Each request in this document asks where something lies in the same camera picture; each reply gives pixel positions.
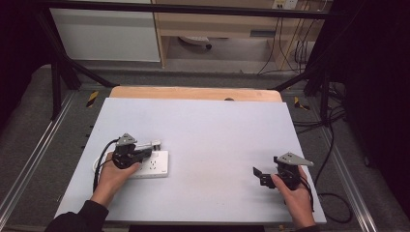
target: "hand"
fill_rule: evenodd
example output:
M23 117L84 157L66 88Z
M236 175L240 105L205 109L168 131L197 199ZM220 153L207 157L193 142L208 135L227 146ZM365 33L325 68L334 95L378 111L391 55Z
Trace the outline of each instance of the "hand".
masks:
M105 161L112 159L112 152L108 153ZM108 161L102 166L99 184L90 200L95 201L106 208L111 203L115 193L127 181L127 179L138 169L139 162L134 163L126 169L115 166L113 161Z
M301 166L299 166L299 173L305 179L307 178ZM279 176L272 174L271 177L286 202L296 229L315 225L308 190L302 184L299 184L295 190L290 190Z

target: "white power strip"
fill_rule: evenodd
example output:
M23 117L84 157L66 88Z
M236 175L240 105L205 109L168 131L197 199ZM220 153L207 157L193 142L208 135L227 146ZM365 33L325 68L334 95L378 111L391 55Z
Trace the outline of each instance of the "white power strip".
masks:
M96 159L93 163L93 173L96 171ZM139 169L130 178L160 178L168 176L168 151L153 151L151 157L145 159Z

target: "white wall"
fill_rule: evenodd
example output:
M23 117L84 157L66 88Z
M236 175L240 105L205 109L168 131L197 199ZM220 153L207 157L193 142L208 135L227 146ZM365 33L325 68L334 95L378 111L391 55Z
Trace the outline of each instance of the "white wall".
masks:
M151 3L150 0L99 1ZM62 9L51 9L51 13L64 47L73 59L160 61L152 13Z

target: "white tabletop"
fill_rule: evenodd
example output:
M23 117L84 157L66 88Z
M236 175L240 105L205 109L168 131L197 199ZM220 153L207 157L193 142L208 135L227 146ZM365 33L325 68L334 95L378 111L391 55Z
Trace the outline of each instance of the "white tabletop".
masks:
M107 220L126 223L269 224L291 221L276 189L259 186L255 166L276 173L274 156L303 156L285 103L106 99L56 216L78 212L92 195L91 165L123 135L161 141L169 175L128 180ZM308 169L304 167L310 185ZM314 195L314 218L326 222Z

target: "electrical outlet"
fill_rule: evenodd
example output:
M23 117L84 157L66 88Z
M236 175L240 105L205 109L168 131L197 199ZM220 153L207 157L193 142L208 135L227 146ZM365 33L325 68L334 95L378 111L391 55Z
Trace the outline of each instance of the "electrical outlet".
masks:
M275 0L274 5L272 6L272 9L283 9L284 5L286 3L286 0Z
M298 0L286 0L283 8L285 10L294 10L296 8L296 4L298 4Z
M96 159L93 163L93 173L96 171ZM138 170L133 173L130 178L159 178L168 176L168 152L153 151L151 157L142 161L139 164Z

